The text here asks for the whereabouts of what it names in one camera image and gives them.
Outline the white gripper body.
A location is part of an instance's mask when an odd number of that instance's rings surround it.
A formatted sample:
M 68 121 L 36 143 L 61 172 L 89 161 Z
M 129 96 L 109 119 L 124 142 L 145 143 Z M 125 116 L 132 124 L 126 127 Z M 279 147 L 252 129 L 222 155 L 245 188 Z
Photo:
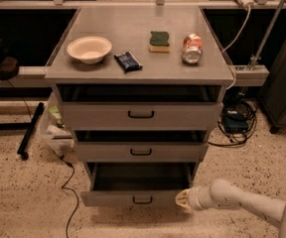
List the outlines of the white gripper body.
M 208 186 L 192 187 L 188 193 L 188 205 L 193 210 L 205 210 L 215 206 Z

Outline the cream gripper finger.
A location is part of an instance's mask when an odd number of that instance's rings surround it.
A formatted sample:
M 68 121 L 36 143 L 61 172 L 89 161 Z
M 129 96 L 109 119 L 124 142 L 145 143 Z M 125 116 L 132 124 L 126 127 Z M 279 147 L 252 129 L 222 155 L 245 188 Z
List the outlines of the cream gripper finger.
M 182 190 L 181 192 L 179 192 L 177 195 L 176 195 L 176 198 L 181 200 L 181 199 L 186 199 L 189 195 L 189 189 L 184 189 Z
M 192 213 L 193 210 L 190 208 L 185 200 L 176 200 L 176 204 L 181 206 L 185 213 Z

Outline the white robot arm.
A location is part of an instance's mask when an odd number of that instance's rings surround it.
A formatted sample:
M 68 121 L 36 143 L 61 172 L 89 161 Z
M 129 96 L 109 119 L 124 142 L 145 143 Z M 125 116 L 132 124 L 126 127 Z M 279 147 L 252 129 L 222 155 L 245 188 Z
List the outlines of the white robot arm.
M 242 208 L 276 227 L 286 238 L 286 201 L 244 191 L 225 179 L 206 186 L 193 186 L 176 195 L 178 205 L 191 210 Z

